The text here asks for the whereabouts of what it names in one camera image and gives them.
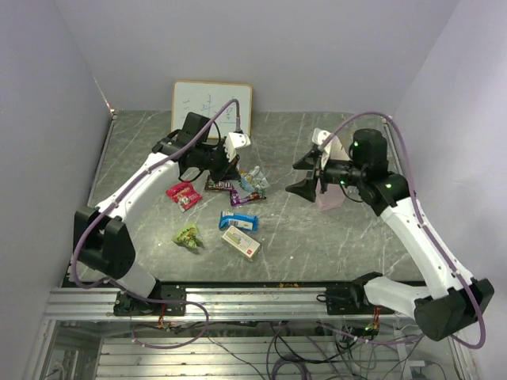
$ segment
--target marble surface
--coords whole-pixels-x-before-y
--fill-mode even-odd
[[[314,203],[284,190],[304,177],[303,172],[292,169],[292,163],[310,149],[314,128],[331,131],[346,116],[321,112],[253,114],[252,146],[242,154],[240,167],[259,165],[271,187],[267,200],[234,209],[259,217],[258,231],[250,233],[261,243],[253,262],[221,242],[220,212],[233,207],[227,193],[204,191],[205,175],[194,183],[203,199],[192,209],[181,213],[161,194],[145,212],[130,231],[137,261],[159,279],[176,281],[351,280],[371,271],[398,280],[421,279],[400,240],[367,205],[346,199],[340,208],[321,212]],[[117,112],[93,190],[93,205],[110,196],[139,168],[151,147],[170,131],[170,120],[170,112]],[[361,119],[339,135],[345,147],[360,127],[383,130],[380,119]],[[390,161],[395,170],[394,160]],[[196,222],[204,241],[204,247],[195,253],[171,241],[187,222]],[[84,266],[79,272],[84,279],[96,278],[96,273]]]

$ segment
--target red candy bag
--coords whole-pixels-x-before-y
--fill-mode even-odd
[[[189,182],[180,182],[166,191],[170,197],[180,207],[181,212],[187,211],[191,206],[199,202],[202,196],[196,192]]]

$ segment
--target candy wrapper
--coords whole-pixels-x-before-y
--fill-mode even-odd
[[[244,203],[251,202],[253,200],[265,200],[264,192],[260,190],[259,192],[252,192],[245,198],[239,196],[239,193],[235,190],[231,191],[231,206],[239,206]]]
[[[176,232],[173,236],[173,241],[187,248],[197,248],[201,244],[200,239],[197,237],[198,232],[196,223],[189,223]]]
[[[214,182],[210,174],[208,178],[206,178],[204,190],[217,192],[230,192],[234,190],[234,187],[232,186],[232,183],[229,182],[228,180],[219,180],[217,182]]]
[[[254,192],[261,192],[269,187],[266,177],[258,166],[255,166],[248,173],[241,175],[241,179],[234,180],[231,183],[241,198],[246,198]]]
[[[166,191],[170,197],[180,207],[181,212],[187,211],[191,206],[199,202],[202,196],[196,192],[189,182],[180,182]]]

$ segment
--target white wall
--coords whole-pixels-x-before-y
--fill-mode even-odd
[[[55,0],[113,108],[177,79],[248,82],[261,111],[393,112],[457,0]]]
[[[51,0],[0,0],[0,378],[22,378],[110,119]]]
[[[507,314],[507,2],[462,0],[395,113],[426,214],[496,294],[477,352],[504,378]],[[475,336],[477,328],[470,328]]]

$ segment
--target green snack package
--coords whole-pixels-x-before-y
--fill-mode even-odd
[[[199,230],[197,229],[196,223],[189,223],[176,232],[173,236],[173,241],[187,248],[197,248],[201,243],[200,239],[197,237],[198,232]]]

